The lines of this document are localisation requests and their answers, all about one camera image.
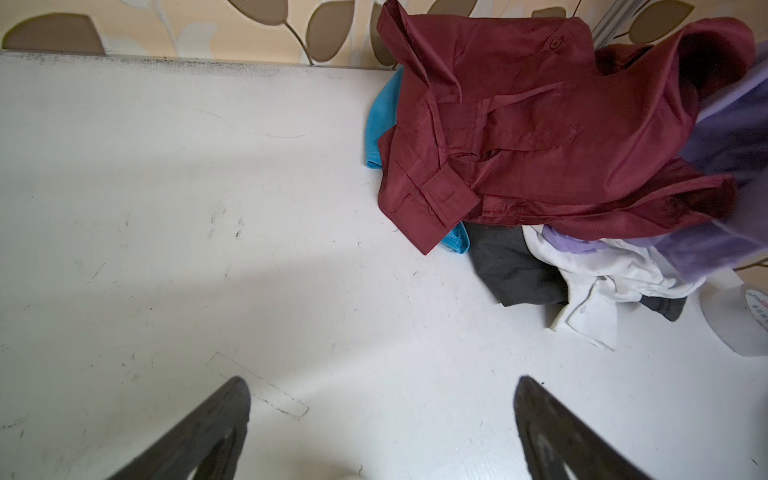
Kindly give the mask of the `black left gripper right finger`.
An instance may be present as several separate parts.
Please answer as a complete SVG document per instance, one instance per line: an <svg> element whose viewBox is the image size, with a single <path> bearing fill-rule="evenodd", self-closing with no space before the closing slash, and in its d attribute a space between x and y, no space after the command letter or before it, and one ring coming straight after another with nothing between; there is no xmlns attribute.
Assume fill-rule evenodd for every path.
<svg viewBox="0 0 768 480"><path fill-rule="evenodd" d="M513 399L528 472L533 479L646 479L540 382L522 376Z"/></svg>

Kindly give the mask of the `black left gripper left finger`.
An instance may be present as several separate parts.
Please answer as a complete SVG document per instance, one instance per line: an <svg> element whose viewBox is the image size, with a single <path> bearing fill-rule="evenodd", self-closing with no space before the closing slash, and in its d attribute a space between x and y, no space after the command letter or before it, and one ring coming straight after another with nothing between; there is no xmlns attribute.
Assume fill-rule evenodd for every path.
<svg viewBox="0 0 768 480"><path fill-rule="evenodd" d="M232 479L247 436L251 394L227 380L114 479Z"/></svg>

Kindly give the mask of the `purple cloth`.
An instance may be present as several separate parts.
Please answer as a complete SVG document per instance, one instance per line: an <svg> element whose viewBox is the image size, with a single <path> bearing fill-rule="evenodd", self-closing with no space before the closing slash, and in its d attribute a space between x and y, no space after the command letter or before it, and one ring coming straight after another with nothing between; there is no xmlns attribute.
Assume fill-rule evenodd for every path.
<svg viewBox="0 0 768 480"><path fill-rule="evenodd" d="M546 223L581 240L638 239L722 219L735 177L680 156L703 103L743 79L752 35L695 24L648 46L600 50L556 37L537 55L537 83L560 82L547 108L559 143L538 187Z"/></svg>

